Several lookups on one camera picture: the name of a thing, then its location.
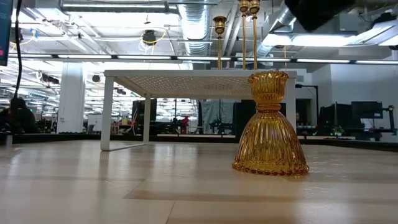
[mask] white metal table frame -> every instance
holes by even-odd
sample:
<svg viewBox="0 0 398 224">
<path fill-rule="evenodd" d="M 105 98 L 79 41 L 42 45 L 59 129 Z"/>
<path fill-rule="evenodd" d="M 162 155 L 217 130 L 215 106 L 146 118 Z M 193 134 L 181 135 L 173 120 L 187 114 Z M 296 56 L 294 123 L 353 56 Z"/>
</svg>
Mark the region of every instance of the white metal table frame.
<svg viewBox="0 0 398 224">
<path fill-rule="evenodd" d="M 104 89 L 104 105 L 103 105 L 103 120 L 101 132 L 101 150 L 115 151 L 120 149 L 128 149 L 136 146 L 143 146 L 149 143 L 149 126 L 150 126 L 150 99 L 151 98 L 192 98 L 192 99 L 234 99 L 234 100 L 251 100 L 251 94 L 247 95 L 203 95 L 202 93 L 184 94 L 176 90 L 172 94 L 153 94 L 148 92 L 144 86 L 139 86 L 132 82 L 128 77 L 248 77 L 254 71 L 242 70 L 106 70 L 105 75 L 105 89 Z M 296 112 L 295 112 L 295 76 L 289 74 L 289 79 L 286 83 L 285 98 L 286 103 L 286 117 L 295 129 Z M 118 148 L 110 148 L 111 140 L 111 115 L 113 104 L 113 90 L 114 82 L 126 87 L 127 89 L 141 95 L 145 98 L 144 110 L 144 133 L 143 142 L 133 144 L 130 146 L 123 146 Z"/>
</svg>

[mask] ceiling light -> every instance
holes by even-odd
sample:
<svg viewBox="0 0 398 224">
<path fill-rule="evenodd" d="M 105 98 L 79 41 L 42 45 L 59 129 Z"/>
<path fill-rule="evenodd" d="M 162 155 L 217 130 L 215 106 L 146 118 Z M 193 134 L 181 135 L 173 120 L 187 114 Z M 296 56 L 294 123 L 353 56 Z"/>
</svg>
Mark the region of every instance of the ceiling light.
<svg viewBox="0 0 398 224">
<path fill-rule="evenodd" d="M 268 34 L 267 37 L 262 41 L 263 45 L 283 45 L 288 46 L 292 45 L 292 40 L 289 36 L 286 35 L 276 35 L 276 34 Z"/>
<path fill-rule="evenodd" d="M 297 35 L 292 45 L 305 47 L 342 47 L 352 40 L 352 36 L 341 35 Z"/>
<path fill-rule="evenodd" d="M 9 54 L 10 57 L 18 57 L 18 54 Z M 48 54 L 21 54 L 21 57 L 23 58 L 50 58 L 52 57 L 51 55 Z"/>
<path fill-rule="evenodd" d="M 254 58 L 247 58 L 247 62 L 253 62 Z M 258 58 L 258 62 L 290 62 L 289 58 Z"/>
<path fill-rule="evenodd" d="M 396 35 L 395 37 L 379 44 L 380 46 L 396 46 L 398 45 L 398 35 Z"/>
<path fill-rule="evenodd" d="M 153 55 L 119 55 L 119 59 L 137 59 L 137 60 L 170 60 L 170 56 L 153 56 Z"/>
<path fill-rule="evenodd" d="M 110 55 L 58 55 L 59 58 L 111 59 Z"/>
<path fill-rule="evenodd" d="M 150 4 L 64 4 L 63 7 L 136 7 L 136 8 L 159 8 L 164 6 Z M 176 6 L 169 6 L 170 9 L 176 9 Z"/>
<path fill-rule="evenodd" d="M 218 60 L 218 57 L 191 57 L 191 56 L 182 56 L 177 57 L 177 60 Z M 222 57 L 222 61 L 229 61 L 231 60 L 230 57 Z"/>
<path fill-rule="evenodd" d="M 398 61 L 387 60 L 357 60 L 355 63 L 361 65 L 398 65 Z"/>
<path fill-rule="evenodd" d="M 297 62 L 303 62 L 303 63 L 349 63 L 349 60 L 297 59 Z"/>
</svg>

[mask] white column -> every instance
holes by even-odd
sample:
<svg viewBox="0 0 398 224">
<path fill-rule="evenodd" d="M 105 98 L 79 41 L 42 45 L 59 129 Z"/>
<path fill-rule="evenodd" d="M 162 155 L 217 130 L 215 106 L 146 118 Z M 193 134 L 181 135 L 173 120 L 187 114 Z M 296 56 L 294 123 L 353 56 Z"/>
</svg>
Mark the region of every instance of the white column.
<svg viewBox="0 0 398 224">
<path fill-rule="evenodd" d="M 398 50 L 392 50 L 392 59 L 398 61 Z M 393 76 L 392 76 L 392 88 L 395 88 L 398 86 L 398 66 L 395 65 L 393 68 Z M 396 94 L 391 93 L 391 95 L 393 96 L 392 99 L 392 105 L 395 107 L 394 108 L 394 125 L 395 128 L 398 128 L 398 98 L 396 97 Z M 398 136 L 392 136 L 392 141 L 397 142 L 398 141 Z"/>
<path fill-rule="evenodd" d="M 296 131 L 296 78 L 290 77 L 286 82 L 285 102 L 286 102 L 286 118 Z"/>
<path fill-rule="evenodd" d="M 112 102 L 114 77 L 105 78 L 104 107 L 102 112 L 101 150 L 109 151 L 111 142 Z"/>
<path fill-rule="evenodd" d="M 145 112 L 144 112 L 144 143 L 149 142 L 149 129 L 150 129 L 150 96 L 146 95 Z"/>
<path fill-rule="evenodd" d="M 82 63 L 63 63 L 57 133 L 83 131 L 86 74 Z"/>
</svg>

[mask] ceiling duct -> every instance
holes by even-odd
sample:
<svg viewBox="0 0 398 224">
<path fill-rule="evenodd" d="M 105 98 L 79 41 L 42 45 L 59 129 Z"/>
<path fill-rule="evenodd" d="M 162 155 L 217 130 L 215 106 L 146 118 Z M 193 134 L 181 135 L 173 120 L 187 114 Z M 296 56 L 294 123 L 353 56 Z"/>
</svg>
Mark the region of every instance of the ceiling duct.
<svg viewBox="0 0 398 224">
<path fill-rule="evenodd" d="M 181 15 L 181 26 L 184 38 L 198 42 L 186 42 L 185 49 L 188 55 L 208 55 L 208 43 L 203 43 L 209 34 L 209 12 L 207 5 L 182 4 L 178 5 Z"/>
<path fill-rule="evenodd" d="M 269 23 L 269 27 L 264 30 L 265 32 L 263 34 L 264 37 L 267 37 L 269 32 L 272 32 L 274 30 L 286 27 L 286 26 L 291 26 L 293 27 L 293 23 L 296 21 L 296 17 L 290 12 L 289 8 L 285 5 L 284 1 L 280 5 L 280 10 L 277 12 L 278 16 L 275 18 L 275 20 L 272 21 L 266 21 Z M 273 48 L 273 45 L 267 45 L 265 43 L 265 39 L 262 40 L 261 45 L 257 48 L 257 57 L 259 58 L 265 58 L 271 49 Z"/>
</svg>

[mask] amber glass vase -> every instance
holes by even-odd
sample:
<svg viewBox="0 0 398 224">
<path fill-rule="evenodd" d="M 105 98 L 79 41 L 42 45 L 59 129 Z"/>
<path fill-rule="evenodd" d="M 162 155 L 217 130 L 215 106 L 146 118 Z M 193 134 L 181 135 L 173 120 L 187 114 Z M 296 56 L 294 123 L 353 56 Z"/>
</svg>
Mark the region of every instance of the amber glass vase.
<svg viewBox="0 0 398 224">
<path fill-rule="evenodd" d="M 308 172 L 303 150 L 292 125 L 282 115 L 288 74 L 257 72 L 249 77 L 257 113 L 246 125 L 233 168 L 264 175 L 301 175 Z"/>
</svg>

